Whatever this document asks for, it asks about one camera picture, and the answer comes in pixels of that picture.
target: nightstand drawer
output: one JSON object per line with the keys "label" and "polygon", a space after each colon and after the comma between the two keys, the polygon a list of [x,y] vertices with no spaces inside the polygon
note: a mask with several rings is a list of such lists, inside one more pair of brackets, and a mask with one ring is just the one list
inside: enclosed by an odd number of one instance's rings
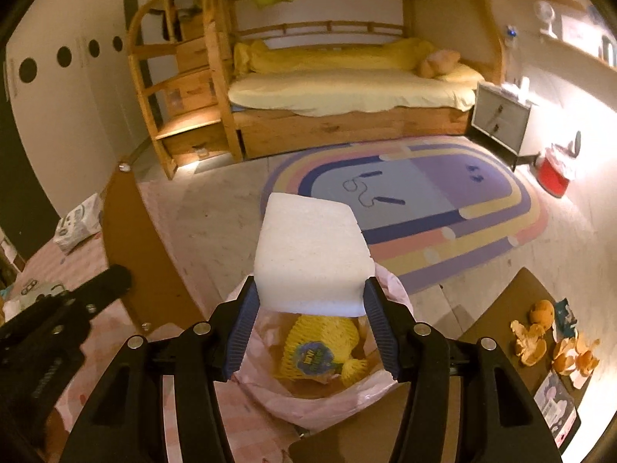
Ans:
{"label": "nightstand drawer", "polygon": [[471,123],[518,152],[523,143],[529,111],[527,106],[480,86]]}

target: colorful rug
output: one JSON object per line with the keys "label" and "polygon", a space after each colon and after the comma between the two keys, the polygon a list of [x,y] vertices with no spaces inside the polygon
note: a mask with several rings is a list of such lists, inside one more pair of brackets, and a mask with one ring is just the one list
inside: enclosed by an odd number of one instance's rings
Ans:
{"label": "colorful rug", "polygon": [[461,137],[417,137],[300,152],[270,176],[273,191],[349,205],[372,257],[409,294],[540,235],[535,189]]}

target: nightstand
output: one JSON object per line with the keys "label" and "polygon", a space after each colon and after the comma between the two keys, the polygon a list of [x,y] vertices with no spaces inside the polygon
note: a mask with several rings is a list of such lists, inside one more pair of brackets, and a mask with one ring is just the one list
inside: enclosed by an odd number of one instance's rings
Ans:
{"label": "nightstand", "polygon": [[504,159],[512,170],[516,165],[535,161],[544,149],[542,127],[550,123],[550,113],[543,107],[529,101],[519,103],[491,84],[478,85],[471,126],[506,150],[500,153],[505,153]]}

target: bed frame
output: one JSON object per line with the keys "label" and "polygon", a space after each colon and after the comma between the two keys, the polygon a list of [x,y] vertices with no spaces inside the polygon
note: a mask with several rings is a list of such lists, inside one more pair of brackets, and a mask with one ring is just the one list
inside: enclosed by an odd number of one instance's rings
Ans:
{"label": "bed frame", "polygon": [[[170,0],[162,0],[167,14],[174,15]],[[146,125],[155,145],[157,155],[169,178],[172,178],[177,165],[194,161],[201,157],[188,154],[187,150],[175,155],[172,150],[186,141],[188,152],[196,148],[196,141],[203,139],[205,155],[229,151],[236,161],[257,158],[311,147],[360,142],[368,140],[394,139],[409,135],[463,134],[467,127],[468,113],[453,108],[406,108],[397,107],[379,113],[348,113],[331,117],[304,117],[284,110],[246,109],[233,112],[229,103],[229,85],[234,79],[232,50],[237,42],[257,38],[294,37],[307,35],[327,35],[329,44],[313,45],[319,49],[357,46],[348,43],[349,35],[368,37],[364,43],[377,43],[381,37],[415,36],[414,0],[402,0],[403,24],[394,25],[382,22],[360,21],[317,21],[290,22],[275,26],[239,30],[234,14],[236,0],[203,0],[203,37],[191,35],[188,31],[181,42],[168,44],[141,45],[139,29],[141,19],[149,12],[144,6],[133,18],[129,30],[129,60],[135,80],[140,105],[144,111]],[[501,34],[494,21],[489,0],[472,0],[477,14],[484,21],[488,31],[493,61],[479,63],[466,60],[462,62],[476,69],[488,80],[499,83],[504,78],[504,45]],[[333,35],[346,36],[348,42],[335,42]],[[186,60],[186,52],[201,54],[201,63],[195,69],[181,68],[181,57]],[[147,86],[141,71],[140,62],[162,55],[176,55],[180,73],[177,77]],[[191,61],[197,56],[190,56]],[[203,107],[194,112],[182,114],[164,126],[157,125],[152,114],[152,101],[149,97],[157,91],[169,88],[170,83],[187,80],[200,74],[202,81],[210,83],[212,95],[207,96]],[[196,129],[197,136],[187,137],[184,132]]]}

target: black circle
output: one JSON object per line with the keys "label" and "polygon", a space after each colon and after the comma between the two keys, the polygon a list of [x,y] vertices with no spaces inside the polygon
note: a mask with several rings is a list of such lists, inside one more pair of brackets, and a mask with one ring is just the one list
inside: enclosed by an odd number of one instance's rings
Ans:
{"label": "black circle", "polygon": [[19,78],[24,83],[30,83],[36,78],[37,71],[38,68],[36,67],[36,61],[32,57],[29,57],[24,59],[22,64],[19,66]]}
{"label": "black circle", "polygon": [[71,54],[71,49],[68,47],[60,47],[58,49],[58,54],[56,55],[58,59],[58,64],[63,68],[67,68],[70,66],[71,61],[73,60],[73,55]]}
{"label": "black circle", "polygon": [[88,51],[92,57],[99,57],[101,54],[101,46],[98,41],[90,40],[90,43],[88,44]]}
{"label": "black circle", "polygon": [[113,37],[113,48],[116,50],[116,52],[122,52],[122,38],[120,38],[119,36],[114,36]]}

